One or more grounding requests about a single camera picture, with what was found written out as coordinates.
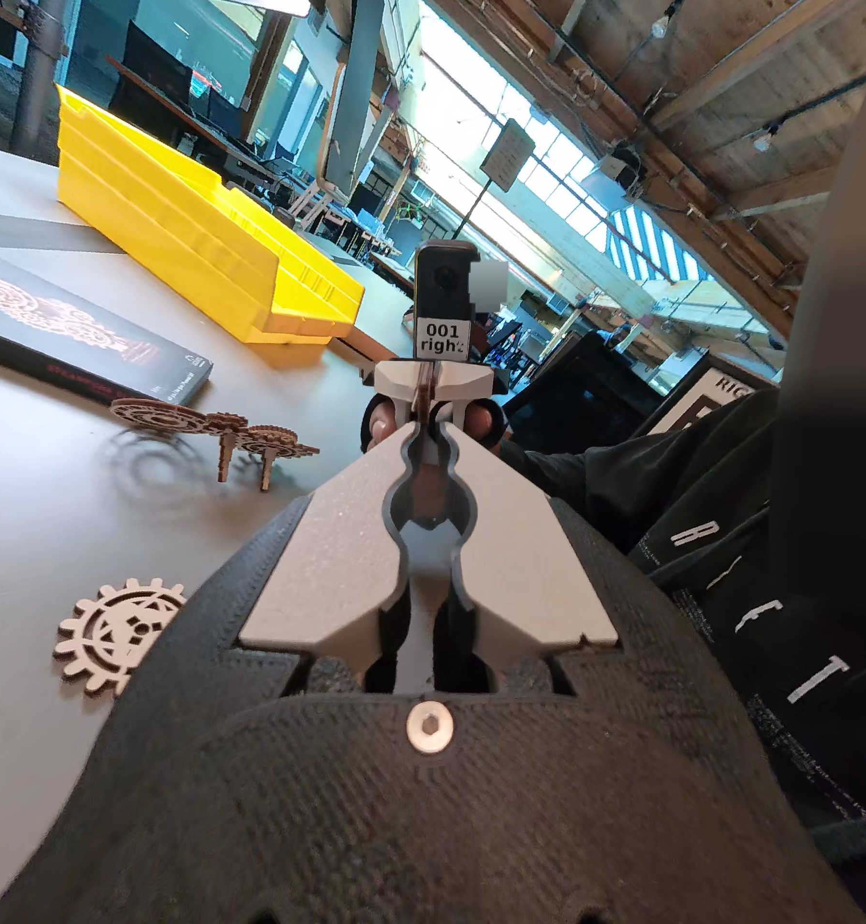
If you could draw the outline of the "yellow plastic bin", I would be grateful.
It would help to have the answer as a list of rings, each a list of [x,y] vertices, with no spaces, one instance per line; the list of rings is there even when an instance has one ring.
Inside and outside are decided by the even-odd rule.
[[[244,344],[349,335],[364,287],[242,190],[57,86],[58,201]]]

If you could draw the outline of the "black monitor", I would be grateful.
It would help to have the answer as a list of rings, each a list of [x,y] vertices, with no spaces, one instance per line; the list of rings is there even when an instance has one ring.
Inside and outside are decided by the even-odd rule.
[[[594,332],[564,347],[504,409],[510,441],[520,448],[579,454],[629,440],[663,401]]]

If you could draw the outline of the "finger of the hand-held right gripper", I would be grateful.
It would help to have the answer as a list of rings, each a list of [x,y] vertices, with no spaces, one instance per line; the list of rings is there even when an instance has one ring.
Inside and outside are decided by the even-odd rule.
[[[451,422],[464,428],[466,411],[474,400],[491,398],[494,370],[486,364],[437,363],[433,406],[450,405]]]
[[[381,361],[374,367],[375,391],[393,402],[397,426],[411,419],[419,379],[419,361]]]

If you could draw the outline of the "person's right hand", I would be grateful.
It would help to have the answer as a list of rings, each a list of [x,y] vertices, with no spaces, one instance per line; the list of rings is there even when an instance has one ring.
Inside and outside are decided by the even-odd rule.
[[[392,399],[376,395],[370,401],[361,424],[361,449],[365,454],[395,433],[400,424]]]

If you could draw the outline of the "wood-edged grey table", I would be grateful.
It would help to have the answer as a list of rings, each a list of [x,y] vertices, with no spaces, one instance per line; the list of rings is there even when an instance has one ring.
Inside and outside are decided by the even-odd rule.
[[[403,316],[411,306],[407,296],[338,248],[331,249],[330,259],[364,288],[354,327],[334,341],[354,350],[365,361],[411,359],[413,335],[403,324]]]

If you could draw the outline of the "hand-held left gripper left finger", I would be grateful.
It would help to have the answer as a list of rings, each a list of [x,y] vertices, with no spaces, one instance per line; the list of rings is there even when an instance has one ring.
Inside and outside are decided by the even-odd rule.
[[[311,494],[240,631],[244,648],[336,657],[354,674],[381,657],[381,614],[407,586],[390,499],[417,432],[404,425]]]

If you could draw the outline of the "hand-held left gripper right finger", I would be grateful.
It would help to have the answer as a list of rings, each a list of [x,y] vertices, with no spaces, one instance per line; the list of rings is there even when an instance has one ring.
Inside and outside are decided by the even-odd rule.
[[[457,426],[441,426],[447,473],[466,502],[467,523],[451,555],[459,617],[472,652],[507,670],[530,658],[619,643],[547,495]]]

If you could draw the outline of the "person's black printed hoodie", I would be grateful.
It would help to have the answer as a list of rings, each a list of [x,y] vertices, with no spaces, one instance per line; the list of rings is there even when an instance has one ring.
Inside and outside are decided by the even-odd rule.
[[[642,438],[623,547],[713,653],[809,824],[866,818],[866,608],[771,575],[777,389]]]

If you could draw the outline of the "black puzzle box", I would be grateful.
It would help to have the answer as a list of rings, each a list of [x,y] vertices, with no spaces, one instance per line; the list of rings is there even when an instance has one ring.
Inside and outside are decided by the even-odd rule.
[[[0,366],[104,406],[187,407],[213,364],[0,258]]]

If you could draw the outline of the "flat wooden gear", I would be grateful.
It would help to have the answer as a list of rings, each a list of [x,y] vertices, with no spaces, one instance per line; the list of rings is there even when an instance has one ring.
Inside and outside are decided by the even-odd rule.
[[[118,698],[147,653],[185,606],[182,584],[166,586],[160,577],[141,583],[128,578],[120,588],[103,585],[78,601],[57,628],[53,655],[62,675],[84,679],[83,692],[109,690]]]

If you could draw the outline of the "sign on black pole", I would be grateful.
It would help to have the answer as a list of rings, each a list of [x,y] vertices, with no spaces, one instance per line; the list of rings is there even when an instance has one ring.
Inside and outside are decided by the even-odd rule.
[[[492,184],[496,183],[496,186],[503,192],[510,191],[519,177],[519,172],[532,156],[534,147],[534,140],[514,118],[509,118],[504,123],[480,167],[486,176],[485,184],[471,208],[462,217],[461,224],[452,233],[452,240],[460,237],[474,210]]]

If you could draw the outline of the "black framed white sign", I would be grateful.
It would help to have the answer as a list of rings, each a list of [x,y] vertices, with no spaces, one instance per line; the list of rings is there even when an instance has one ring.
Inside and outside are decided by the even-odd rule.
[[[705,352],[633,436],[680,432],[751,393],[777,389],[779,384],[731,359]]]

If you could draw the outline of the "wooden gear assembly with pegs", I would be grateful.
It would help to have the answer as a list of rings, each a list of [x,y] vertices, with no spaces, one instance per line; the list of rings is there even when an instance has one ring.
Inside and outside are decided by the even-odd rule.
[[[242,415],[203,413],[149,398],[120,398],[112,415],[134,428],[177,435],[208,435],[219,439],[219,482],[230,473],[235,451],[257,456],[261,463],[259,490],[270,489],[275,463],[282,459],[317,456],[320,449],[300,443],[297,433],[276,425],[250,424]]]

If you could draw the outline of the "person's right forearm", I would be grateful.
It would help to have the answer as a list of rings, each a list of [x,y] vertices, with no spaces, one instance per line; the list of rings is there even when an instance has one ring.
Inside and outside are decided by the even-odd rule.
[[[544,455],[504,442],[499,458],[567,503],[620,552],[697,549],[769,503],[778,389],[754,391],[690,426],[581,454]]]

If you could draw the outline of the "small wooden connector piece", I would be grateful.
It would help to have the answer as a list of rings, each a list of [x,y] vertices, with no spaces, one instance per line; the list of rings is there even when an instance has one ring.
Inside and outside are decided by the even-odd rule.
[[[440,364],[434,361],[419,363],[416,387],[412,401],[412,419],[425,429],[429,425],[430,411],[436,396]]]

